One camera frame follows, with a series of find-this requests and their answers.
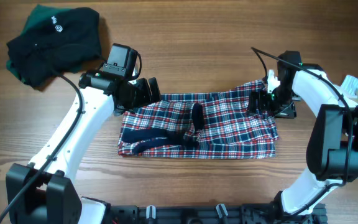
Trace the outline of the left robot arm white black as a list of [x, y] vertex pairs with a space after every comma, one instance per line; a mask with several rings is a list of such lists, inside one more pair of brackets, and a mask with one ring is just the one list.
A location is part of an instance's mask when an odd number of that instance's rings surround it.
[[8, 205], [0, 214], [11, 223], [106, 223], [111, 206], [80, 197], [74, 181], [96, 133], [111, 116], [133, 112], [161, 99], [154, 78], [140, 78], [142, 56], [113, 44], [96, 70], [72, 84], [76, 98], [48, 140], [25, 166], [13, 164], [6, 174]]

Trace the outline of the plaid red navy white garment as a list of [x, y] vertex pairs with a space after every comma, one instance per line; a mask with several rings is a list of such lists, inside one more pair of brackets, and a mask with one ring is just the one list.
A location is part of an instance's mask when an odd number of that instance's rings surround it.
[[263, 159], [276, 154], [278, 131], [267, 112], [250, 113], [255, 80], [213, 93], [164, 94], [161, 101], [124, 113], [120, 156]]

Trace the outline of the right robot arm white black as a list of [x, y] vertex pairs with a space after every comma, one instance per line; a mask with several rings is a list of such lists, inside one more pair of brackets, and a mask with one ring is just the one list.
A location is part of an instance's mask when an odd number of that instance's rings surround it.
[[265, 73], [268, 88], [251, 93], [248, 113], [292, 118], [297, 95], [316, 116], [305, 170], [272, 202], [269, 217], [284, 222], [310, 215], [329, 193], [358, 178], [358, 103], [329, 81], [318, 64], [303, 63], [299, 52], [286, 51], [274, 60], [278, 74]]

